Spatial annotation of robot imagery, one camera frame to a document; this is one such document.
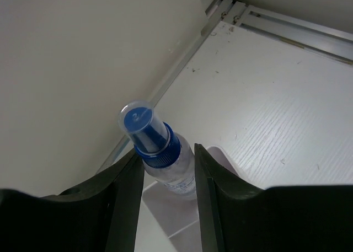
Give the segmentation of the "blue cap spray bottle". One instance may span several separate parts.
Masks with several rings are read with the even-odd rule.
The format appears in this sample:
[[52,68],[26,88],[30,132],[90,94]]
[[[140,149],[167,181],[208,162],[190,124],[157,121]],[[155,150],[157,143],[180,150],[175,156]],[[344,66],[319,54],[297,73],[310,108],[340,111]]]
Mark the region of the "blue cap spray bottle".
[[118,123],[142,158],[148,175],[174,194],[188,200],[197,198],[191,146],[158,117],[150,103],[136,100],[126,104]]

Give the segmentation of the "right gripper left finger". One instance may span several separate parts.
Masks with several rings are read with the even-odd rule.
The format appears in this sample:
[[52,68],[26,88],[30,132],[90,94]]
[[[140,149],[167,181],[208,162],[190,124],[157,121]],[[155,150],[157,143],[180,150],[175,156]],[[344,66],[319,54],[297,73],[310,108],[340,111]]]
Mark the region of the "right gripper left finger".
[[1,190],[1,251],[134,251],[144,167],[129,151],[59,195]]

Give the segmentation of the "aluminium rail right side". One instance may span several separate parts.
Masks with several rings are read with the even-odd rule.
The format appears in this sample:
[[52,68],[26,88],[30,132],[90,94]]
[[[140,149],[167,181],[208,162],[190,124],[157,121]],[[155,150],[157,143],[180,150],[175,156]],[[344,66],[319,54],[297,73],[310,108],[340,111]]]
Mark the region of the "aluminium rail right side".
[[352,65],[352,34],[234,0],[213,0],[206,9],[208,33],[220,21]]

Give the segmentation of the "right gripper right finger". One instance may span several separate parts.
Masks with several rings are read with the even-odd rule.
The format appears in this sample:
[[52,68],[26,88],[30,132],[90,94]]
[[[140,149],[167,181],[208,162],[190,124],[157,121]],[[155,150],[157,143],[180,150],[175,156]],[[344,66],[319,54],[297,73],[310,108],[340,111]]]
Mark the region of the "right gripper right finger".
[[203,251],[352,251],[352,186],[260,189],[194,146]]

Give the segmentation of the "white divided container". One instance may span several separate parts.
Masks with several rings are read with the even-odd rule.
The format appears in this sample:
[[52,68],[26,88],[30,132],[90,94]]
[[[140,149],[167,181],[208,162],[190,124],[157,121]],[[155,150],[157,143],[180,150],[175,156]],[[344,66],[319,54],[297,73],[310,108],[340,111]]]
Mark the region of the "white divided container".
[[153,182],[142,191],[135,251],[202,251],[196,200]]

